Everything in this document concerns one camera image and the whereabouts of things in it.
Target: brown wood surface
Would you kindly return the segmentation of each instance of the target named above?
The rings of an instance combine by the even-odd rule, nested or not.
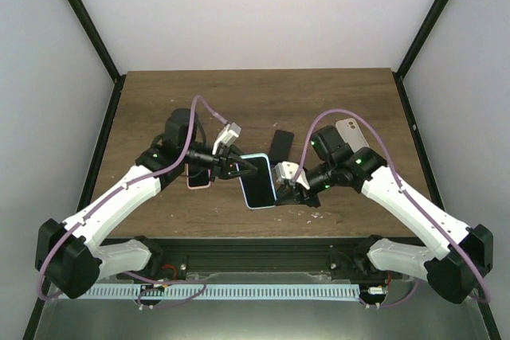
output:
[[[398,172],[426,192],[398,93],[387,68],[247,71],[130,72],[120,98],[95,197],[111,187],[163,132],[177,107],[194,95],[241,128],[236,144],[245,153],[267,153],[276,129],[295,133],[291,160],[297,162],[306,132],[326,109],[343,107],[364,117],[382,136]],[[221,124],[200,107],[211,142]],[[320,126],[346,118],[326,117]],[[379,150],[370,134],[363,133]],[[306,165],[319,163],[308,150]],[[320,195],[322,207],[302,205],[250,211],[238,180],[217,180],[209,189],[188,190],[179,178],[140,206],[112,236],[385,236],[410,235],[385,209],[353,190],[334,188]]]

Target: phone screen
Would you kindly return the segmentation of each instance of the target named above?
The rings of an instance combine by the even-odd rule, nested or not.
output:
[[[195,165],[187,165],[186,172],[188,187],[190,189],[201,189],[210,185],[208,169],[204,169]]]
[[[241,158],[257,168],[257,174],[239,178],[246,205],[250,209],[273,207],[277,196],[268,156],[266,154],[247,154],[242,155]]]

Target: white backdrop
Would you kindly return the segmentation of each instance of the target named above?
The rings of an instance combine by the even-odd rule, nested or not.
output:
[[[494,234],[492,311],[510,338],[510,2],[450,0],[406,89],[447,211]]]
[[[39,226],[76,212],[112,80],[66,0],[2,0],[0,338],[36,302]]]
[[[83,0],[128,70],[391,67],[433,0]]]

